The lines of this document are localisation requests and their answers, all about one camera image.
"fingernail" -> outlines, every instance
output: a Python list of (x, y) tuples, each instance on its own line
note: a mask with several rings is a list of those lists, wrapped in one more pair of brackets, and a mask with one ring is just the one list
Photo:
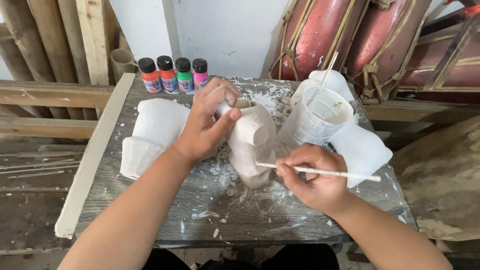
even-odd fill
[(279, 165), (276, 168), (276, 173), (277, 173), (278, 176), (284, 176), (287, 173), (287, 171), (285, 170), (283, 165)]
[(230, 119), (232, 119), (233, 121), (236, 121), (240, 118), (241, 116), (241, 112), (239, 109), (233, 109), (231, 112), (230, 112)]

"workbench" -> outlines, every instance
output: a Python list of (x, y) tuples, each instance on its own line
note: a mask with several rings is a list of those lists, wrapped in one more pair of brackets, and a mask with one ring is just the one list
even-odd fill
[[(232, 81), (245, 98), (264, 105), (271, 112), (278, 132), (291, 112), (290, 97), (300, 82), (226, 79)], [(122, 141), (132, 135), (138, 103), (151, 98), (173, 100), (190, 108), (193, 95), (178, 90), (151, 94), (137, 74), (99, 163), (74, 237), (78, 237), (133, 183), (132, 179), (120, 174)], [(373, 132), (360, 103), (357, 110), (360, 126)], [(219, 146), (216, 157), (203, 160), (194, 167), (181, 186), (155, 245), (180, 247), (351, 241), (334, 220), (304, 205), (274, 172), (270, 174), (271, 181), (267, 186), (258, 189), (246, 187), (230, 165), (228, 151), (229, 147), (224, 143)], [(279, 149), (275, 151), (278, 158), (287, 154)], [(365, 181), (350, 191), (417, 229), (392, 167), (385, 165), (375, 175), (382, 177), (380, 183)]]

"bottle label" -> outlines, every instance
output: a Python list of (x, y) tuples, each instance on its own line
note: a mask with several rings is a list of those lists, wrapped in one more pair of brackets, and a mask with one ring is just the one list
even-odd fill
[(160, 77), (155, 81), (144, 80), (144, 83), (145, 83), (145, 87), (147, 88), (147, 91), (150, 93), (155, 94), (162, 91), (162, 82)]
[(183, 92), (193, 91), (193, 79), (190, 79), (190, 80), (180, 80), (179, 79), (179, 88)]
[(207, 83), (208, 83), (208, 80), (196, 81), (195, 82), (195, 90), (196, 91), (202, 90), (205, 87), (205, 85), (207, 85)]
[(163, 89), (165, 89), (166, 91), (175, 91), (179, 87), (177, 77), (173, 77), (171, 79), (162, 78), (162, 83), (163, 83)]

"hand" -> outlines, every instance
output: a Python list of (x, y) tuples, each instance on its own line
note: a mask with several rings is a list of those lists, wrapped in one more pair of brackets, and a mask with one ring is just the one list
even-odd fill
[(227, 101), (235, 106), (242, 94), (229, 81), (214, 77), (200, 92), (193, 96), (193, 105), (183, 132), (175, 141), (175, 147), (188, 160), (198, 162), (218, 146), (223, 136), (240, 118), (239, 109), (227, 111), (218, 121), (213, 121), (216, 107)]
[(289, 156), (276, 161), (277, 174), (282, 176), (287, 188), (304, 204), (327, 215), (348, 208), (347, 179), (345, 177), (307, 173), (307, 181), (300, 180), (291, 166), (303, 166), (346, 172), (347, 165), (341, 155), (325, 148), (305, 143)]

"paint bottle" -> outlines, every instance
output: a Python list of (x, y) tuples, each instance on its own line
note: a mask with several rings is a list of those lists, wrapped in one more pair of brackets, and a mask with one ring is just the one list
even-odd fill
[(190, 92), (193, 90), (193, 76), (191, 72), (190, 60), (185, 57), (180, 57), (175, 61), (177, 68), (177, 78), (179, 81), (179, 88), (183, 92)]
[(162, 79), (158, 75), (155, 62), (153, 59), (145, 57), (138, 61), (138, 67), (142, 72), (142, 79), (145, 87), (150, 93), (158, 93), (162, 91)]
[(197, 58), (192, 62), (193, 66), (193, 85), (196, 91), (202, 90), (208, 83), (207, 61)]
[(166, 91), (175, 91), (179, 87), (177, 81), (177, 73), (173, 69), (173, 61), (167, 55), (159, 56), (156, 59), (156, 64), (160, 70), (160, 78), (162, 78), (163, 89)]

